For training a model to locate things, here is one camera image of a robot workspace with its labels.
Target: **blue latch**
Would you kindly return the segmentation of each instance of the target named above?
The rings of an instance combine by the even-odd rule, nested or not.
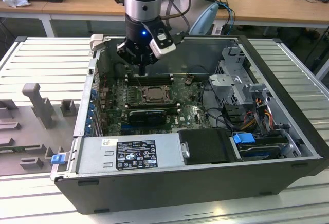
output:
[[[89,109],[94,110],[95,109],[95,105],[93,105],[92,103],[89,103]]]
[[[235,143],[255,143],[251,133],[237,133],[233,136]]]
[[[95,91],[94,89],[92,89],[90,94],[91,94],[92,98],[97,98],[97,91]]]
[[[87,125],[91,125],[92,124],[92,120],[91,119],[86,119],[86,124]]]
[[[51,158],[51,164],[65,164],[65,155],[53,155]]]

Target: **yellow wire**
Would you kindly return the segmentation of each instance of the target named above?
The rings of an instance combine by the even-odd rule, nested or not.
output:
[[[255,123],[255,119],[253,119],[252,121],[250,121],[248,124],[246,124],[244,127],[242,127],[241,128],[241,130],[244,130],[244,129],[246,129],[246,128],[248,128],[248,127],[250,127],[251,125],[253,125],[254,123]]]
[[[265,114],[268,116],[268,122],[269,122],[268,124],[269,124],[270,128],[272,128],[271,127],[271,116],[272,115],[270,115],[268,112],[265,112]]]

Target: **metal table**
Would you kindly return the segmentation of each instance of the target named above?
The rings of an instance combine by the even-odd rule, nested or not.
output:
[[[311,120],[325,141],[329,141],[328,90],[307,70],[306,67],[284,46],[273,40],[250,40],[257,51],[275,73],[286,90],[297,101],[300,108]],[[88,62],[89,38],[28,38],[16,42],[0,62],[0,80],[8,76],[10,67],[16,63],[17,56],[24,54],[29,64],[20,62],[20,76],[14,79],[29,78],[39,81],[40,76],[50,75],[47,71],[57,72],[54,82],[75,74],[85,75],[87,66],[76,69],[72,59]],[[44,70],[38,71],[34,62],[43,59]],[[37,72],[35,77],[27,72]],[[252,69],[256,78],[257,72]],[[0,82],[0,89],[14,82]],[[46,88],[47,83],[40,83]],[[78,89],[67,90],[66,95]],[[58,98],[51,98],[56,104]],[[0,177],[0,220],[1,223],[328,223],[329,221],[329,171],[324,170],[317,176],[299,179],[276,196],[225,200],[185,206],[173,206],[127,212],[81,215],[62,195],[49,178],[49,173],[27,174]]]

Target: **grey slotted panel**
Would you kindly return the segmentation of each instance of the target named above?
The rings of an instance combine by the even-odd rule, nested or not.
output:
[[[20,43],[0,70],[0,99],[12,99],[17,106],[31,105],[22,94],[25,83],[39,83],[40,94],[52,104],[63,99],[80,103],[89,55],[89,38],[28,38]]]
[[[250,40],[265,63],[297,103],[321,137],[329,142],[329,100],[296,62],[272,40]],[[259,83],[262,78],[251,66]]]

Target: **blue tab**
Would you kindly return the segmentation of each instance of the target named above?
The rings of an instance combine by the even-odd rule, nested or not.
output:
[[[251,133],[237,133],[233,136],[235,143],[255,143],[255,138]]]
[[[86,119],[86,124],[87,125],[91,125],[92,124],[92,120],[91,119]]]
[[[65,164],[65,155],[53,155],[51,158],[51,164]]]
[[[88,112],[87,112],[87,115],[92,117],[92,116],[94,116],[94,113],[89,109]]]
[[[95,105],[93,105],[92,103],[89,103],[89,109],[94,110],[95,109]]]

